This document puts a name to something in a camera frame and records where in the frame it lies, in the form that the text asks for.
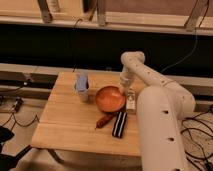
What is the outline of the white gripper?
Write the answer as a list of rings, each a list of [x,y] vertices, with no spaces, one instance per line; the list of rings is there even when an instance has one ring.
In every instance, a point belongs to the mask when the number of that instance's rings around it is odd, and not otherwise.
[[[134,73],[130,69],[124,67],[120,74],[120,80],[122,85],[119,86],[119,91],[121,94],[125,94],[128,90],[127,86],[130,86],[134,81]]]

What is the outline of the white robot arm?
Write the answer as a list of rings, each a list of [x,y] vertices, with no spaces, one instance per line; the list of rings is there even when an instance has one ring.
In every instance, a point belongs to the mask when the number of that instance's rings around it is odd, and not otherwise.
[[[193,113],[194,96],[175,80],[146,66],[143,52],[124,52],[121,62],[120,80],[126,90],[134,76],[147,84],[136,105],[142,170],[190,171],[178,120]]]

